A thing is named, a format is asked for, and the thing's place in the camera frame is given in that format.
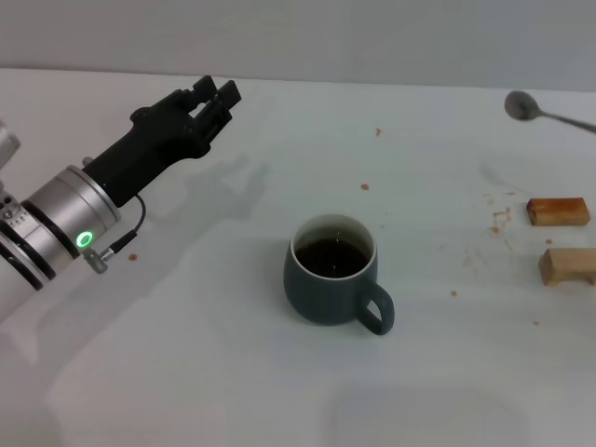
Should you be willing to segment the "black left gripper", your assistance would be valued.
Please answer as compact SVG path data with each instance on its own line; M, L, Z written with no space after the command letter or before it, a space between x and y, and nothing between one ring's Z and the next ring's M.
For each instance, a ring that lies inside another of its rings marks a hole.
M198 159L232 120L241 101L234 81L217 90L209 75L190 90L176 90L135 111L130 131L86 166L86 174L117 207L122 207L165 169L184 159ZM205 105L197 114L191 112Z

